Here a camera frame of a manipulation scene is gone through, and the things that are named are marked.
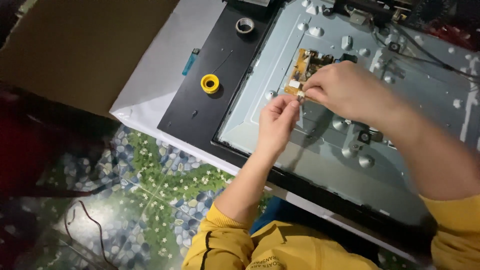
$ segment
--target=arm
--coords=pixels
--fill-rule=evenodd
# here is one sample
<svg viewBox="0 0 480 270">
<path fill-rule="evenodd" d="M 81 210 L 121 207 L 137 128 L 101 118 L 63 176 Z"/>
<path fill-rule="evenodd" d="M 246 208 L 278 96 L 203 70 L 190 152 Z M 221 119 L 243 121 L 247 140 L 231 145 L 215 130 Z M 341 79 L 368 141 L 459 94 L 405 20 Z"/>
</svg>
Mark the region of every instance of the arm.
<svg viewBox="0 0 480 270">
<path fill-rule="evenodd" d="M 480 171 L 465 146 L 353 63 L 328 65 L 303 88 L 333 112 L 392 139 L 439 224 L 432 241 L 435 265 L 480 269 Z"/>
<path fill-rule="evenodd" d="M 250 264 L 254 246 L 248 229 L 267 175 L 285 150 L 299 117 L 295 98 L 282 95 L 262 109 L 256 150 L 200 223 L 182 269 L 196 270 L 201 265 L 205 269 L 244 269 Z"/>
</svg>

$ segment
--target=floor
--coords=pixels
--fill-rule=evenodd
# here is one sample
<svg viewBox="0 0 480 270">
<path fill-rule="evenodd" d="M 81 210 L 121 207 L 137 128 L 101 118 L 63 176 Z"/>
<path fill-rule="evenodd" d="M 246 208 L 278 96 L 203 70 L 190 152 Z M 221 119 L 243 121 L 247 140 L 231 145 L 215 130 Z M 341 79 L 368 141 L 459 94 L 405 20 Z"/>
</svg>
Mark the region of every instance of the floor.
<svg viewBox="0 0 480 270">
<path fill-rule="evenodd" d="M 3 207 L 35 216 L 40 231 L 36 247 L 17 260 L 18 269 L 32 261 L 39 270 L 110 269 L 102 242 L 106 259 L 120 269 L 180 269 L 200 221 L 232 175 L 123 125 L 111 142 L 110 149 L 93 150 L 101 151 L 95 164 L 95 153 L 63 154 L 37 183 L 82 191 L 105 184 L 100 193 L 75 200 L 20 198 Z M 270 197 L 262 198 L 259 214 Z M 101 225 L 101 236 L 80 202 Z M 21 226 L 7 229 L 26 235 Z M 415 268 L 385 250 L 379 259 L 385 270 Z"/>
</svg>

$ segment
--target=table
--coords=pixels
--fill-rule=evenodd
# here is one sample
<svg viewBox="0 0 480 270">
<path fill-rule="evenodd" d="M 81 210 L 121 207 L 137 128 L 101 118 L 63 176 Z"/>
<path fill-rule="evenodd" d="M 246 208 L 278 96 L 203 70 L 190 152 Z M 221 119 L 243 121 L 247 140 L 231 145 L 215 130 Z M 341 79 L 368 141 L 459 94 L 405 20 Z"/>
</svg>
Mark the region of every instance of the table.
<svg viewBox="0 0 480 270">
<path fill-rule="evenodd" d="M 175 96 L 184 76 L 181 72 L 194 48 L 201 48 L 225 4 L 217 0 L 180 0 L 152 41 L 110 113 L 128 127 L 178 147 L 206 162 L 236 175 L 239 168 L 203 150 L 165 134 L 156 127 Z M 408 251 L 395 247 L 375 232 L 358 226 L 300 196 L 267 183 L 273 195 L 325 218 L 400 256 L 420 263 Z"/>
</svg>

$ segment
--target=metal backplate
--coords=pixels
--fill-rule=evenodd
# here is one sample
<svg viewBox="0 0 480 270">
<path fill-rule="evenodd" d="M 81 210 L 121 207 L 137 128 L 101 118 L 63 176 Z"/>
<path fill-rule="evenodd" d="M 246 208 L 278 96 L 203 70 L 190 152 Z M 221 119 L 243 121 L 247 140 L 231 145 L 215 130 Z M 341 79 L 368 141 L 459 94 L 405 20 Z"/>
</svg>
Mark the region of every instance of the metal backplate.
<svg viewBox="0 0 480 270">
<path fill-rule="evenodd" d="M 312 0 L 310 5 L 321 6 L 322 2 Z M 218 136 L 220 141 L 244 153 L 254 151 L 260 110 L 269 101 L 268 93 L 284 94 L 300 48 L 332 54 L 336 59 L 344 53 L 357 56 L 359 65 L 389 83 L 398 95 L 446 131 L 476 147 L 480 122 L 476 85 L 454 72 L 379 47 L 366 24 L 351 23 L 350 18 L 338 14 L 313 15 L 307 12 L 309 7 L 297 0 L 279 14 L 261 53 L 252 62 L 253 72 L 244 80 L 229 109 L 231 113 Z M 477 55 L 434 37 L 406 31 L 453 67 L 475 70 Z M 345 50 L 342 39 L 347 36 L 352 38 L 352 44 L 344 44 Z M 393 29 L 383 39 L 398 43 L 403 54 L 424 57 Z M 278 167 L 405 224 L 419 225 L 429 216 L 402 157 L 394 146 L 389 146 L 389 138 L 352 148 L 365 127 L 310 101 L 301 108 L 298 124 L 277 161 Z"/>
</svg>

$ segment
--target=duct tape roll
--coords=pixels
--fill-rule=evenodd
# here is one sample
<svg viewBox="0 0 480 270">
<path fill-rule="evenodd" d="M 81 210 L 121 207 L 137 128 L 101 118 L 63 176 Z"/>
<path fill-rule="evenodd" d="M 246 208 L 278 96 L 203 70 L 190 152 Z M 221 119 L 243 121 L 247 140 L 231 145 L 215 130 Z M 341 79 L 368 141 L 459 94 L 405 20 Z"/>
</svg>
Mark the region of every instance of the duct tape roll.
<svg viewBox="0 0 480 270">
<path fill-rule="evenodd" d="M 201 79 L 200 85 L 202 86 L 202 89 L 205 91 L 205 93 L 213 94 L 218 91 L 220 82 L 217 76 L 213 74 L 207 74 Z"/>
<path fill-rule="evenodd" d="M 254 28 L 255 24 L 249 18 L 241 18 L 235 24 L 235 29 L 237 30 L 237 33 L 242 35 L 247 35 L 251 33 Z"/>
</svg>

